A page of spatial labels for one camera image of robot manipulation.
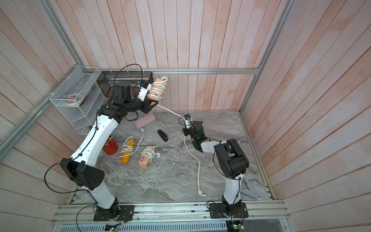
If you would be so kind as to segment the pink power strip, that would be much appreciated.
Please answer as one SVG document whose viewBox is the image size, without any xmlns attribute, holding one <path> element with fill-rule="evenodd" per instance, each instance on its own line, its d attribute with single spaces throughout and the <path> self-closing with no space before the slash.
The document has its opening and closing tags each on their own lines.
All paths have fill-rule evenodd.
<svg viewBox="0 0 371 232">
<path fill-rule="evenodd" d="M 147 94 L 147 98 L 153 99 L 155 101 L 159 101 L 163 98 L 163 93 L 166 89 L 166 83 L 167 83 L 168 78 L 167 77 L 162 77 L 162 78 L 157 78 Z"/>
<path fill-rule="evenodd" d="M 150 162 L 151 162 L 151 159 L 148 156 L 142 155 L 142 157 L 139 160 L 139 166 L 146 168 Z"/>
</svg>

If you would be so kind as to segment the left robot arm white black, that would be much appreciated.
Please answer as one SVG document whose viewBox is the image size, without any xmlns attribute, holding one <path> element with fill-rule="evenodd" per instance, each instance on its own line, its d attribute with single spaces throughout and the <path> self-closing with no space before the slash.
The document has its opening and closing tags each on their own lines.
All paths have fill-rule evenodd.
<svg viewBox="0 0 371 232">
<path fill-rule="evenodd" d="M 100 151 L 122 119 L 131 112 L 150 112 L 157 101 L 149 98 L 152 85 L 141 82 L 138 96 L 133 98 L 130 86 L 113 86 L 113 96 L 96 113 L 96 122 L 82 145 L 69 159 L 63 158 L 60 166 L 67 177 L 77 186 L 88 191 L 97 203 L 97 209 L 110 214 L 119 214 L 117 198 L 104 182 L 104 171 L 95 168 Z"/>
</svg>

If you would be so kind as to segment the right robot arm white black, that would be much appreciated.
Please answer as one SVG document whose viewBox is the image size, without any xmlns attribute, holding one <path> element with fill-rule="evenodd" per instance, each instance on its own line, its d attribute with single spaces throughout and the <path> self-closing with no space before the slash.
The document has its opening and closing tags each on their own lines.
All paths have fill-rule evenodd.
<svg viewBox="0 0 371 232">
<path fill-rule="evenodd" d="M 211 203 L 211 212 L 223 212 L 226 217 L 233 217 L 243 211 L 241 185 L 249 161 L 235 139 L 218 141 L 209 139 L 204 134 L 203 123 L 192 121 L 187 114 L 184 118 L 184 136 L 190 136 L 192 145 L 201 153 L 210 153 L 217 158 L 219 173 L 226 179 L 222 203 Z"/>
</svg>

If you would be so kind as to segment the yellow power strip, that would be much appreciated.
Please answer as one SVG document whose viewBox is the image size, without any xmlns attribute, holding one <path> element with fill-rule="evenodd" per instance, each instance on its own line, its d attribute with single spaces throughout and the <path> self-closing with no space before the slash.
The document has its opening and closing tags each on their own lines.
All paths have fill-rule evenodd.
<svg viewBox="0 0 371 232">
<path fill-rule="evenodd" d="M 134 145 L 134 140 L 131 137 L 128 138 L 124 142 L 124 144 L 122 145 L 122 149 L 121 149 L 121 156 L 119 156 L 119 162 L 120 163 L 127 163 L 128 162 L 131 153 L 134 152 L 133 145 Z"/>
</svg>

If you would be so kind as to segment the pink power strip front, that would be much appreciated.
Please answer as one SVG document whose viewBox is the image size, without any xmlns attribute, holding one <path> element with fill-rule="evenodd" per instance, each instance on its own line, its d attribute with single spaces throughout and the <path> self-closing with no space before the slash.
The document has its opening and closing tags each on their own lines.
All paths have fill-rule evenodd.
<svg viewBox="0 0 371 232">
<path fill-rule="evenodd" d="M 148 156 L 142 155 L 142 157 L 139 160 L 139 166 L 146 168 L 150 162 L 151 162 L 151 159 Z"/>
</svg>

